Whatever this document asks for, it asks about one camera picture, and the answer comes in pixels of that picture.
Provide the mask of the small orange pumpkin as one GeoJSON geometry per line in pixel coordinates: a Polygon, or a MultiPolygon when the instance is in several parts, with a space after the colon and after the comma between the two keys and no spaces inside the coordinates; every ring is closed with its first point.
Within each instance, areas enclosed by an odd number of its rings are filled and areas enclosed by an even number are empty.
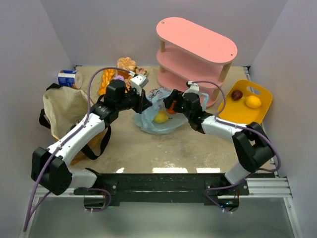
{"type": "Polygon", "coordinates": [[[170,107],[169,107],[169,108],[166,108],[166,112],[167,112],[168,114],[170,114],[170,115],[176,114],[176,111],[174,110],[175,104],[176,104],[176,101],[173,100],[173,102],[172,102],[172,104],[170,105],[170,107]]]}

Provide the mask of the blue printed plastic bag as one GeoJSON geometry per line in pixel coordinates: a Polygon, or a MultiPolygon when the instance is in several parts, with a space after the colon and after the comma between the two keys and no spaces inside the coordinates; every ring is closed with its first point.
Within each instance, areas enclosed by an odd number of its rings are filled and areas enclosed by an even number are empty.
{"type": "Polygon", "coordinates": [[[133,115],[134,123],[142,130],[150,134],[168,134],[176,128],[188,122],[183,113],[171,114],[165,108],[164,99],[172,94],[168,88],[157,88],[150,91],[146,98],[152,106],[141,114],[133,115]]]}

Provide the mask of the brown paper tote bag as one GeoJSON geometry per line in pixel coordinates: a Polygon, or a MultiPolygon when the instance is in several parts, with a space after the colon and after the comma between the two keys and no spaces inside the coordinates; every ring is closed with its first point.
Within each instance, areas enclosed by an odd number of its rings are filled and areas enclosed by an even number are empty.
{"type": "MultiPolygon", "coordinates": [[[[55,141],[63,138],[80,122],[87,113],[87,94],[81,89],[74,89],[58,84],[51,84],[43,94],[44,108],[39,116],[40,125],[48,128],[55,141]]],[[[96,160],[108,145],[111,128],[97,134],[71,161],[75,165],[84,158],[96,160]]]]}

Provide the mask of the yellow pear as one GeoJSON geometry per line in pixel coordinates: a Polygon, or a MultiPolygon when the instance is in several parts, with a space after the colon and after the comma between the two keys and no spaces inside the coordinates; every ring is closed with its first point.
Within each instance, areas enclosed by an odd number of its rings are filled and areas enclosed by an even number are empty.
{"type": "Polygon", "coordinates": [[[167,122],[170,119],[171,117],[166,111],[159,110],[157,115],[154,117],[153,122],[161,124],[167,122]]]}

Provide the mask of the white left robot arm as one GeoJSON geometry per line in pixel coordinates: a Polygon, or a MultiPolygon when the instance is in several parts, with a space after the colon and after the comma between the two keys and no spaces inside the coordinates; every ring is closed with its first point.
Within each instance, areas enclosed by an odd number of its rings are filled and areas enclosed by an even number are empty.
{"type": "Polygon", "coordinates": [[[97,175],[87,169],[71,170],[70,162],[97,134],[110,129],[120,111],[132,109],[140,114],[152,105],[144,90],[148,82],[146,77],[137,75],[131,78],[131,87],[126,90],[123,81],[112,80],[106,94],[99,97],[82,121],[66,136],[46,149],[38,147],[32,155],[34,189],[41,185],[60,195],[69,188],[93,187],[97,175]]]}

